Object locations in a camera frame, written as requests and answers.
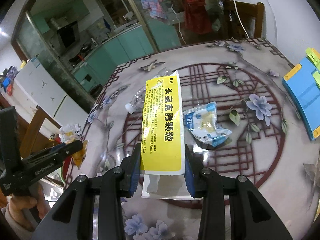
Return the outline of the beige left sleeve forearm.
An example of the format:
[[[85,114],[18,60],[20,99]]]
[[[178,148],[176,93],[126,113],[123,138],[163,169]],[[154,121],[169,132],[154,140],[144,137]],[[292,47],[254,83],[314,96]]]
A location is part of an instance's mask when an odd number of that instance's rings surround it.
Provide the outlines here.
[[[27,229],[23,228],[20,224],[18,224],[11,216],[9,212],[9,205],[6,207],[1,208],[1,212],[5,217],[6,221],[8,222],[9,226],[12,228],[14,233],[18,236],[21,240],[29,240],[32,237],[33,232],[28,231]]]

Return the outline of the person's left hand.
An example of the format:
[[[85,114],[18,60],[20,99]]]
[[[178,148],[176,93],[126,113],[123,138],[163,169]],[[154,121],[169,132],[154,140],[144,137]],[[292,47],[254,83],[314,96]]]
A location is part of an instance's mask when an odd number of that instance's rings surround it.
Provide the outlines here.
[[[50,206],[44,198],[43,186],[37,184],[37,196],[16,196],[13,195],[9,201],[9,212],[12,218],[22,224],[26,221],[26,218],[23,214],[23,209],[32,209],[36,208],[38,215],[41,219],[49,212]]]

